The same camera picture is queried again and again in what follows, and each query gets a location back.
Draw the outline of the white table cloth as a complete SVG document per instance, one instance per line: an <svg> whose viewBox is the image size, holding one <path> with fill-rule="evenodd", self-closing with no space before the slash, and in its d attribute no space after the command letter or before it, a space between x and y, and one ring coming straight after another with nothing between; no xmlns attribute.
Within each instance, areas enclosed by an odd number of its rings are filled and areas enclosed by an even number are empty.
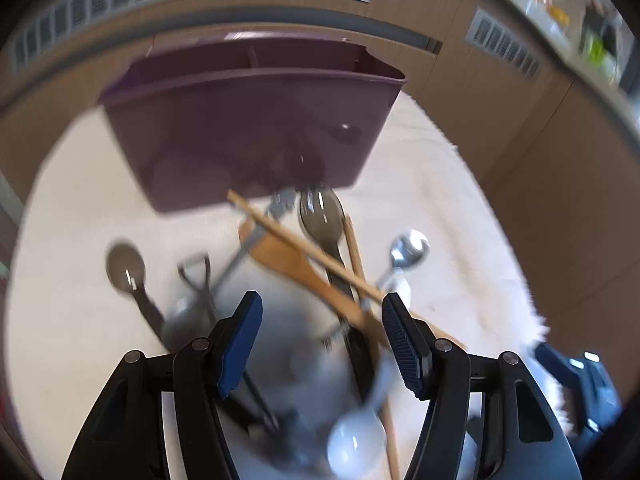
<svg viewBox="0 0 640 480"><path fill-rule="evenodd" d="M410 96L400 96L353 188L340 192L369 280L408 229L431 245L408 277L411 311L485 356L525 353L544 336L525 278L471 171ZM163 314L190 292L178 263L199 252L219 272L238 248L229 205L158 214L144 198L103 110L81 114L44 162L12 261L6 371L18 424L40 474L58 478L122 355L162 347L132 299L110 284L107 249L130 240Z"/></svg>

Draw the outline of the steel shovel-shaped spoon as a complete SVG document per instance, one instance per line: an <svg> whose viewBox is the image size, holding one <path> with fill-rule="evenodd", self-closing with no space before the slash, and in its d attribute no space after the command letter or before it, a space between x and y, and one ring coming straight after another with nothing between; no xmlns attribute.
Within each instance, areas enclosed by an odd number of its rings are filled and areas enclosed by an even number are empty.
<svg viewBox="0 0 640 480"><path fill-rule="evenodd" d="M203 266L204 278L201 283L188 275L188 269L192 266ZM189 336L208 336L218 322L214 297L209 290L209 256L201 252L182 260L178 263L177 271L192 296L179 300L172 315L165 320L162 336L165 347L170 351L177 351L186 344Z"/></svg>

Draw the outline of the purple plastic utensil caddy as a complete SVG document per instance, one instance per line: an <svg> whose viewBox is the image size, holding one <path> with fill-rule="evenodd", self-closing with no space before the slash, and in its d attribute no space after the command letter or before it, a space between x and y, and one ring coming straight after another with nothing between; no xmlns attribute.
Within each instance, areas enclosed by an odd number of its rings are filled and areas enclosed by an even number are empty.
<svg viewBox="0 0 640 480"><path fill-rule="evenodd" d="M254 32L154 50L99 96L150 205L354 184L406 76L346 39Z"/></svg>

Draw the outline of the light wooden spoon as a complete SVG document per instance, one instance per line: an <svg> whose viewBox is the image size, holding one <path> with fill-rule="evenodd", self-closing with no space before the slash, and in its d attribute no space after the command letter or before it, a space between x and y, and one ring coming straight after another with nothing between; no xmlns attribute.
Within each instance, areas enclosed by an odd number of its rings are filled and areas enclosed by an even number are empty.
<svg viewBox="0 0 640 480"><path fill-rule="evenodd" d="M248 237L254 227L252 220L246 220L241 224L239 240L242 243L248 241ZM290 232L285 237L288 240L282 240L281 237L267 232L259 242L250 248L250 256L269 271L284 276L307 289L308 292L326 302L336 315L346 318L351 326L358 328L369 337L376 339L380 344L390 348L390 343L381 321L371 312L364 312L356 304L355 300L351 300L350 297L347 297L329 282L320 278L320 275L314 272L307 257L304 256L305 252L299 250L302 242L298 241L293 246L288 243L293 237L295 236ZM311 256L319 256L320 260L318 261L321 264L324 266L328 264L333 271L338 271L338 276L344 278L349 284L355 285L356 289L362 289L366 295L369 295L377 302L382 301L384 298L380 290L368 284L362 278L358 278L354 272L345 269L334 258L327 254L322 254L322 250L311 249Z"/></svg>

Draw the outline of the small grey vent grille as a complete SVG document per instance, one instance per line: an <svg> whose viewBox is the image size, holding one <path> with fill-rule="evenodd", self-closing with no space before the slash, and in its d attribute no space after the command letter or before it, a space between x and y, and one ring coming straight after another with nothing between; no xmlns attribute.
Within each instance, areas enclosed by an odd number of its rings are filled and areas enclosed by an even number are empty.
<svg viewBox="0 0 640 480"><path fill-rule="evenodd" d="M465 41L498 58L527 79L534 79L541 68L538 55L529 45L481 8L475 11Z"/></svg>

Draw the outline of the white ceramic spoon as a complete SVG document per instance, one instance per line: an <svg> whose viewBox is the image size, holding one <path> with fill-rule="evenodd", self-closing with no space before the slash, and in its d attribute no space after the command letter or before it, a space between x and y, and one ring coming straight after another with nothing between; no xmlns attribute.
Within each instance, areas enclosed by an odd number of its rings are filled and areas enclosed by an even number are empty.
<svg viewBox="0 0 640 480"><path fill-rule="evenodd" d="M395 370L393 356L383 350L366 400L358 410L343 415L332 427L326 457L337 478L360 479L383 456L387 437L378 412L387 399Z"/></svg>

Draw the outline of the wooden kitchen cabinet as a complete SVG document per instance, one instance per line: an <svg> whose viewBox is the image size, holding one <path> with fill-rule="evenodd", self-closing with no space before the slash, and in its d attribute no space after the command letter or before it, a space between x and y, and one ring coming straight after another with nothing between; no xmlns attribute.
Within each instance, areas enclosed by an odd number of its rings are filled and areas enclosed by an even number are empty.
<svg viewBox="0 0 640 480"><path fill-rule="evenodd" d="M444 246L450 219L480 222L452 192L454 176L428 158L450 142L500 222L534 304L562 350L590 349L605 360L629 398L639 382L639 151L624 122L585 81L544 55L524 77L465 40L485 10L519 34L526 28L498 0L171 0L131 10L66 44L77 53L154 18L247 4L325 8L395 22L442 40L439 54L375 41L383 58L405 66L409 91L390 115L380 145L349 193L367 270L382 270L384 242L415 224L433 257L414 290L422 311L460 335L462 299L488 293L495 246L471 249L452 278ZM154 294L176 296L168 264L202 247L229 249L239 215L229 206L157 214L142 196L94 107L100 89L135 54L194 39L159 32L89 58L13 105L1 122L2 153L45 146L13 261L6 354L18 418L33 451L49 466L67 454L96 395L98 356L111 364L152 333L132 303L107 284L103 255L119 236L150 256Z"/></svg>

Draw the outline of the white ball-handle steel utensil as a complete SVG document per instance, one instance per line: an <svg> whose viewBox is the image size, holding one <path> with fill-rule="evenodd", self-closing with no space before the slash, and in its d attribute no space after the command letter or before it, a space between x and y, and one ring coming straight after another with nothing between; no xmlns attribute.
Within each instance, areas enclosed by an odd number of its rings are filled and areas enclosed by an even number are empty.
<svg viewBox="0 0 640 480"><path fill-rule="evenodd" d="M404 278L405 271L409 271L428 257L430 245L426 236L415 229L399 234L390 245L390 268L375 282L375 286L383 292L397 292L405 307L411 306L411 287ZM339 276L328 272L329 282L338 288ZM337 338L348 332L348 323L339 322L337 326L322 337L320 341L326 348L331 349Z"/></svg>

